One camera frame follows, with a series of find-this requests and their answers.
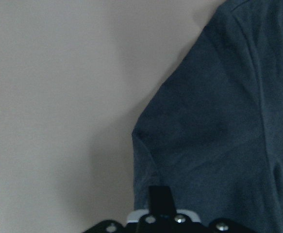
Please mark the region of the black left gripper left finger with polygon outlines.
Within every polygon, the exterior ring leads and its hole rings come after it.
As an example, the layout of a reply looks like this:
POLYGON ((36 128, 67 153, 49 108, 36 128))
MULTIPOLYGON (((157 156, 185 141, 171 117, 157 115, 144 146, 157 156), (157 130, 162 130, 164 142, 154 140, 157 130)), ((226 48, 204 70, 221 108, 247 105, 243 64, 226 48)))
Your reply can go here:
POLYGON ((126 224, 107 219, 89 229, 86 233, 145 233, 146 228, 159 222, 161 217, 161 186, 150 186, 148 208, 131 212, 127 216, 126 224))

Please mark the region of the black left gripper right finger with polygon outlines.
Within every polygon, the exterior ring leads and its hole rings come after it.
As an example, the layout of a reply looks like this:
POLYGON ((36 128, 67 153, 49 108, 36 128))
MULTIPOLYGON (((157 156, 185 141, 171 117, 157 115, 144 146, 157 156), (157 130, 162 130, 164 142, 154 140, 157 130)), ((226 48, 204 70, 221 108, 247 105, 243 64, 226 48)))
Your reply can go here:
POLYGON ((226 218, 212 221, 208 226, 201 224, 196 218, 176 209, 173 195, 168 186, 160 187, 160 218, 168 224, 170 233, 251 233, 253 230, 226 218))

